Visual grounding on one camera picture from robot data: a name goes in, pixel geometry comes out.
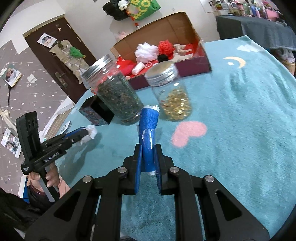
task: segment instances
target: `teal blanket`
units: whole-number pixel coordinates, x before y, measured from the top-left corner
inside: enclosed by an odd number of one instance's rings
[[[160,117],[157,142],[164,155],[189,174],[215,176],[269,231],[278,231],[296,203],[296,82],[289,71],[247,36],[205,43],[213,71],[184,78],[193,111],[183,122]],[[157,101],[139,90],[144,105]],[[71,130],[90,122],[78,109]],[[100,177],[122,165],[139,142],[136,125],[114,118],[98,126],[85,146],[57,161],[73,186],[85,175]],[[121,229],[139,241],[174,240],[174,197],[160,196],[156,178],[141,175],[136,196],[124,196]]]

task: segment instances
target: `black box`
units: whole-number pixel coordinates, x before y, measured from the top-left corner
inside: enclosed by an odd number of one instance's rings
[[[109,125],[114,116],[97,95],[88,98],[80,107],[79,112],[95,126]]]

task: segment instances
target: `green plush toy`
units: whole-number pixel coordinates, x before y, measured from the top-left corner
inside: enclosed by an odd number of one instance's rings
[[[73,57],[75,57],[75,58],[85,58],[85,55],[82,54],[80,52],[80,50],[77,49],[77,48],[75,48],[75,47],[71,47],[70,48],[70,55],[73,56]]]

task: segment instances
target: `hanging bag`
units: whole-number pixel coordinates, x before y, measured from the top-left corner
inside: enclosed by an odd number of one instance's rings
[[[138,21],[150,16],[160,8],[156,0],[130,0],[126,12],[134,21]]]

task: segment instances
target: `gray star wallpaper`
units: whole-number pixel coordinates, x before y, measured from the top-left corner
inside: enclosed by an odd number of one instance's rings
[[[44,69],[30,48],[18,54],[11,41],[6,43],[0,49],[0,71],[8,65],[13,65],[22,76],[11,89],[9,106],[7,104],[9,89],[7,83],[0,78],[0,108],[8,109],[13,121],[27,112],[37,111],[39,131],[43,130],[67,95]],[[30,82],[27,78],[31,74],[35,79]],[[1,141],[6,130],[6,124],[1,118],[0,130]],[[0,187],[6,192],[18,194],[22,176],[20,164],[23,160],[22,153],[16,158],[0,145]]]

